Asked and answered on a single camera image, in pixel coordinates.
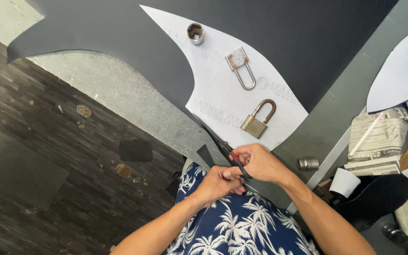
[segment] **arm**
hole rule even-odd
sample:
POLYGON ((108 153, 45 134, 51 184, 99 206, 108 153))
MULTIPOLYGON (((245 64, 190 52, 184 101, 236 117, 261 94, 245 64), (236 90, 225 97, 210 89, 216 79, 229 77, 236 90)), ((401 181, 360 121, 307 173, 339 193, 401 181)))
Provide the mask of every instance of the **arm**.
MULTIPOLYGON (((352 225, 309 190, 262 145, 241 146, 233 152, 239 156, 240 161, 246 166, 245 170, 253 178, 276 183, 286 191, 327 255, 376 254, 352 225)), ((238 167, 228 168, 224 172, 224 176, 239 174, 241 172, 238 167)))
POLYGON ((187 222, 229 192, 242 194, 245 189, 240 177, 223 177, 227 167, 214 166, 195 192, 176 204, 162 216, 147 223, 126 237, 111 255, 161 254, 176 238, 187 222))

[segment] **rusty padlock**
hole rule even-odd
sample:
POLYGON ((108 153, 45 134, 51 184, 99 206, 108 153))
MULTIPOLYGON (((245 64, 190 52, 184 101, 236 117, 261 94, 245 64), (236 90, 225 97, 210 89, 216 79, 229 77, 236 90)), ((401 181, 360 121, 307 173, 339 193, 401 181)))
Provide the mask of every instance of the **rusty padlock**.
POLYGON ((258 105, 258 107, 256 107, 252 115, 248 115, 245 121, 240 125, 240 128, 245 130, 248 134, 259 139, 259 137, 261 137, 262 133, 264 133, 265 129, 267 128, 266 124, 275 113, 275 111, 276 103, 271 99, 265 99, 258 105), (265 103, 270 103, 272 105, 272 110, 267 115, 267 118, 265 118, 264 123, 262 123, 255 119, 254 116, 259 112, 259 110, 265 103))

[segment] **wooden floor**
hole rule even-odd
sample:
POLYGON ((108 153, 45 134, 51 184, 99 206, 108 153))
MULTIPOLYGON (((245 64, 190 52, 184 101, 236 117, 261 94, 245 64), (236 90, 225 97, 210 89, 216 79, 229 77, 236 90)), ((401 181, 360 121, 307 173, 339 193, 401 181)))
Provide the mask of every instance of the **wooden floor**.
POLYGON ((48 210, 0 187, 1 247, 10 254, 108 254, 174 205, 165 189, 184 164, 179 153, 31 61, 6 61, 0 43, 0 131, 70 174, 48 210), (152 143, 153 162, 120 161, 119 141, 133 138, 152 143), (116 173, 121 163, 128 178, 116 173))

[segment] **scissors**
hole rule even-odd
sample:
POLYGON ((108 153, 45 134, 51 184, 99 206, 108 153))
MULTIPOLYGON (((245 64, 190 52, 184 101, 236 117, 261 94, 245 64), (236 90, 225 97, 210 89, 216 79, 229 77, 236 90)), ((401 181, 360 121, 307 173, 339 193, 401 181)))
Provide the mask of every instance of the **scissors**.
POLYGON ((230 162, 231 165, 233 166, 238 166, 240 171, 242 172, 243 176, 246 179, 252 179, 253 177, 251 177, 247 171, 245 170, 245 168, 243 168, 243 164, 242 162, 240 162, 240 158, 233 153, 232 151, 234 150, 232 147, 230 147, 228 145, 228 142, 223 141, 223 139, 221 139, 211 128, 209 128, 209 126, 207 126, 207 124, 202 121, 198 116, 196 116, 195 114, 193 114, 199 121, 201 121, 201 123, 204 125, 207 133, 210 135, 210 137, 212 137, 212 140, 215 142, 215 144, 217 145, 218 149, 221 151, 221 153, 223 153, 223 155, 226 157, 226 159, 230 162))

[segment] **hand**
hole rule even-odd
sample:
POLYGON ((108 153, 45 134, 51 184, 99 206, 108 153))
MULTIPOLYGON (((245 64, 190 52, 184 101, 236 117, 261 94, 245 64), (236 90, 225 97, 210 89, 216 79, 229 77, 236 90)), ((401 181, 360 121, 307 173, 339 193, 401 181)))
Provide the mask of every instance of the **hand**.
POLYGON ((223 177, 224 170, 229 167, 214 166, 204 177, 201 184, 193 196, 202 205, 201 208, 209 207, 214 201, 224 197, 228 193, 236 193, 241 195, 245 192, 242 186, 243 179, 240 176, 223 177))
MULTIPOLYGON (((287 185, 291 177, 295 176, 280 160, 258 143, 237 147, 233 153, 240 158, 247 173, 260 181, 273 182, 282 186, 287 185)), ((230 167, 224 172, 224 177, 237 175, 242 175, 237 166, 230 167)))

